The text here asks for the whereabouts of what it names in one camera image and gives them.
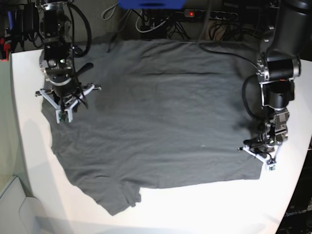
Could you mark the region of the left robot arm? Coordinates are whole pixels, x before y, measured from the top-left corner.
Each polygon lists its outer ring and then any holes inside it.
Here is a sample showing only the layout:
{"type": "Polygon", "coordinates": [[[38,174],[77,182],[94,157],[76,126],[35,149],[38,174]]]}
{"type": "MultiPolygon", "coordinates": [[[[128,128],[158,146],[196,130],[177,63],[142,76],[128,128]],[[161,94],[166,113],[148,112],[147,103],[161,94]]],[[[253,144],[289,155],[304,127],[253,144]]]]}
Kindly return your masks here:
{"type": "Polygon", "coordinates": [[[295,78],[301,75],[300,53],[312,33],[312,2],[281,0],[276,20],[269,24],[257,54],[256,74],[242,86],[244,107],[258,122],[257,135],[243,142],[245,151],[261,161],[268,171],[276,168],[277,152],[288,140],[288,104],[295,98],[295,78]],[[256,78],[260,87],[263,116],[248,106],[246,88],[256,78]]]}

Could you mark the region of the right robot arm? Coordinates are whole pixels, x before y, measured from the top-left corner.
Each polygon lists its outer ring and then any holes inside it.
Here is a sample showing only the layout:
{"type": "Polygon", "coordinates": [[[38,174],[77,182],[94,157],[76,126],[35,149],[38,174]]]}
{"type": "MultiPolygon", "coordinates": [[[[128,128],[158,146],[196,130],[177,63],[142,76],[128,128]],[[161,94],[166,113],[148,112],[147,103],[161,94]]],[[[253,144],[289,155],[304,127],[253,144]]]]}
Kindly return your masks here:
{"type": "Polygon", "coordinates": [[[79,75],[93,68],[92,63],[85,64],[80,70],[75,68],[75,58],[88,54],[91,48],[91,28],[83,13],[70,0],[38,0],[36,6],[43,10],[40,32],[43,37],[43,51],[39,58],[39,67],[49,89],[41,89],[36,95],[44,97],[60,116],[76,111],[79,104],[87,106],[86,96],[93,90],[101,90],[100,85],[83,86],[79,75]],[[85,50],[75,46],[75,22],[73,15],[64,12],[76,11],[83,19],[87,30],[85,50]]]}

